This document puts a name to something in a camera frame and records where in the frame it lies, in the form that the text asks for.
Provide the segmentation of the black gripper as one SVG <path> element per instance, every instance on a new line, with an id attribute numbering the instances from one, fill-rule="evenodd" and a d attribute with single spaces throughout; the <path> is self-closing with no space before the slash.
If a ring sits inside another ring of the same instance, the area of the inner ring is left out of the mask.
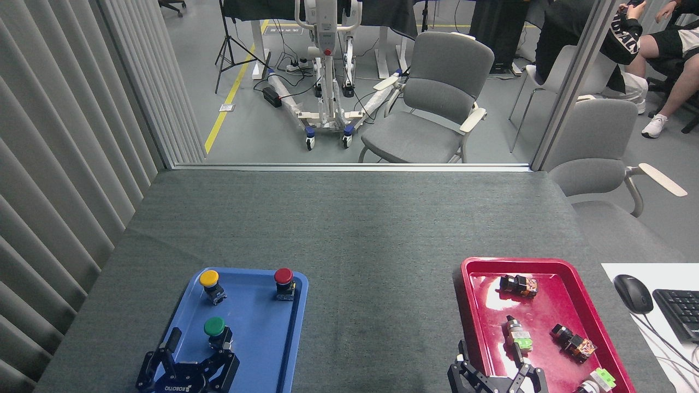
<path id="1" fill-rule="evenodd" d="M 240 361 L 231 350 L 218 350 L 201 363 L 179 362 L 173 359 L 181 338 L 178 327 L 172 329 L 167 341 L 155 351 L 147 352 L 138 373 L 135 387 L 139 392 L 229 392 Z M 155 381 L 159 366 L 164 375 Z"/>
<path id="2" fill-rule="evenodd" d="M 472 366 L 464 339 L 458 343 L 456 359 L 447 371 L 452 392 L 521 392 L 522 383 L 531 379 L 534 392 L 549 392 L 543 368 L 527 363 L 518 342 L 512 344 L 518 371 L 514 378 L 487 377 Z"/>

